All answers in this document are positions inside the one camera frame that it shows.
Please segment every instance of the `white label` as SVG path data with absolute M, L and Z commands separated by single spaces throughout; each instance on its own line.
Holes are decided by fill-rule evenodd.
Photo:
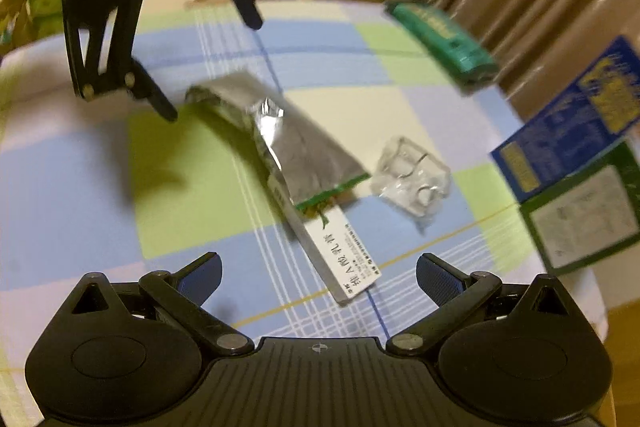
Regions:
M 305 221 L 305 228 L 348 297 L 355 297 L 380 277 L 378 266 L 337 204 Z
M 614 166 L 531 213 L 555 268 L 580 261 L 638 233 L 638 220 Z

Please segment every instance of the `wooden floor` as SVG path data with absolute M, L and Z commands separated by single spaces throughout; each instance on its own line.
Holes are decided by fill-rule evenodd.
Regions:
M 640 426 L 640 301 L 609 312 L 605 342 L 613 362 L 618 427 Z

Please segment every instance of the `metal screw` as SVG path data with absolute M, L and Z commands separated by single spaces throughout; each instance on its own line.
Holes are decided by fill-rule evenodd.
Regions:
M 135 86 L 136 85 L 136 75 L 129 71 L 129 73 L 127 73 L 124 76 L 124 85 L 129 87 L 129 89 L 131 89 L 131 87 Z
M 400 333 L 394 336 L 391 341 L 394 343 L 394 346 L 403 351 L 415 351 L 424 344 L 422 337 L 414 335 L 413 333 Z
M 248 343 L 247 337 L 239 333 L 225 333 L 224 335 L 220 335 L 216 340 L 218 346 L 222 349 L 229 349 L 230 351 L 241 349 Z
M 84 86 L 82 86 L 82 96 L 84 96 L 85 100 L 91 100 L 94 97 L 94 94 L 94 86 L 91 84 L 84 84 Z

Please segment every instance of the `table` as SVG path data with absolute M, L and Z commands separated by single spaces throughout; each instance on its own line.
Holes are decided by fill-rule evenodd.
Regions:
M 85 272 L 134 281 L 213 250 L 224 276 L 204 307 L 254 339 L 372 335 L 384 343 L 435 308 L 415 282 L 424 251 L 507 282 L 543 271 L 488 156 L 520 126 L 498 89 L 460 96 L 378 5 L 299 0 L 260 9 L 266 23 L 257 33 L 228 6 L 143 17 L 134 54 L 174 102 L 197 81 L 247 68 L 370 170 L 391 137 L 408 136 L 452 170 L 442 210 L 419 230 L 359 185 L 344 209 L 383 276 L 339 307 L 283 224 L 242 134 L 209 126 L 191 107 L 167 124 L 124 93 L 77 99 L 60 36 L 17 51 L 0 69 L 0 409 L 8 427 L 41 417 L 24 361 Z M 573 286 L 598 322 L 604 308 L 590 277 Z

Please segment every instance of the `blue box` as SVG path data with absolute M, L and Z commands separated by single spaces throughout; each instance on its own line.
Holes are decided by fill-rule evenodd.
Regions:
M 639 119 L 640 58 L 620 36 L 492 156 L 522 203 L 590 162 Z

